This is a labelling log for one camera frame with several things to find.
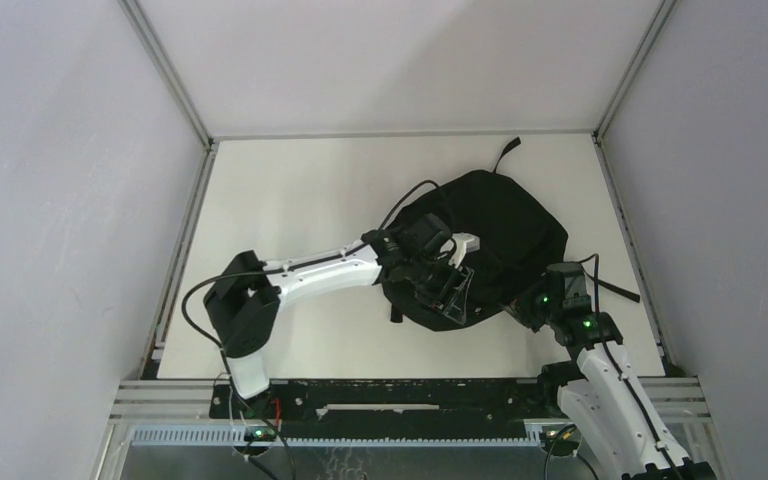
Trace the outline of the black backpack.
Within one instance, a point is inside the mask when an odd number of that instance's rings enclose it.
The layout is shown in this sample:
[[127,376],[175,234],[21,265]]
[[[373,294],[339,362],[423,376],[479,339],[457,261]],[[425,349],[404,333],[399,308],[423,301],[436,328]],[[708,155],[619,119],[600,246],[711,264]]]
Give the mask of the black backpack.
[[457,325],[421,307],[404,282],[378,284],[390,303],[393,323],[409,319],[444,332],[469,328],[502,311],[511,315],[515,298],[549,265],[582,264],[565,260],[568,233],[559,221],[514,179],[496,170],[473,170],[443,185],[434,184],[413,202],[401,198],[376,229],[405,226],[426,214],[436,215],[455,233],[480,239],[480,249],[465,258],[466,266],[474,270],[467,321]]

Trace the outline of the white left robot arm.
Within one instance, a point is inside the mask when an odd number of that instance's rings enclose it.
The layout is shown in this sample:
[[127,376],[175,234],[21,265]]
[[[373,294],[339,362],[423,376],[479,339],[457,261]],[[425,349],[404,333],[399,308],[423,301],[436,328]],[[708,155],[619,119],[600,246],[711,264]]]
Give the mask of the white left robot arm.
[[467,320],[466,266],[480,239],[455,233],[434,214],[403,226],[374,229],[344,247],[301,259],[264,261],[253,251],[233,258],[211,279],[203,305],[235,389],[234,404],[265,414],[273,394],[262,348],[278,315],[308,298],[352,287],[404,282],[419,305],[458,325]]

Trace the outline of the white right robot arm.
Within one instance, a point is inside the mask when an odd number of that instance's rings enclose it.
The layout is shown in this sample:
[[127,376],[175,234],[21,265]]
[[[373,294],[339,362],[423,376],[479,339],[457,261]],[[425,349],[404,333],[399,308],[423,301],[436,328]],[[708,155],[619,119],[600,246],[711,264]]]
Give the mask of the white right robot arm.
[[631,365],[624,337],[579,262],[549,265],[509,307],[522,325],[552,329],[570,358],[543,366],[539,406],[565,415],[609,479],[713,479],[662,420]]

